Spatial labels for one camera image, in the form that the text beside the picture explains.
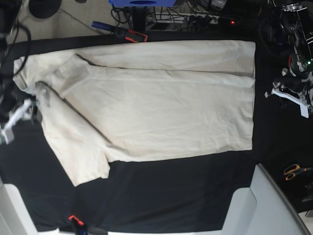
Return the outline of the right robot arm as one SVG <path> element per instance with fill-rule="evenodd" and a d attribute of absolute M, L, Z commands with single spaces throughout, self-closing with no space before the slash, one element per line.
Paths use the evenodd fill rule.
<path fill-rule="evenodd" d="M 13 78 L 17 76 L 30 55 L 30 30 L 19 21 L 23 0 L 0 2 L 0 143 L 10 144 L 14 139 L 14 126 L 22 120 L 35 120 L 38 102 L 34 96 L 20 95 Z M 10 69 L 14 60 L 14 46 L 20 32 L 26 34 L 25 52 L 16 69 Z"/>

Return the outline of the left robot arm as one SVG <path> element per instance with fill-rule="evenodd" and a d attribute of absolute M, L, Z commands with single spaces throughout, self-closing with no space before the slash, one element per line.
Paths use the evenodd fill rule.
<path fill-rule="evenodd" d="M 313 114 L 313 18 L 301 0 L 273 0 L 272 5 L 280 10 L 280 27 L 292 49 L 287 53 L 288 66 L 265 96 L 285 98 L 309 118 Z"/>

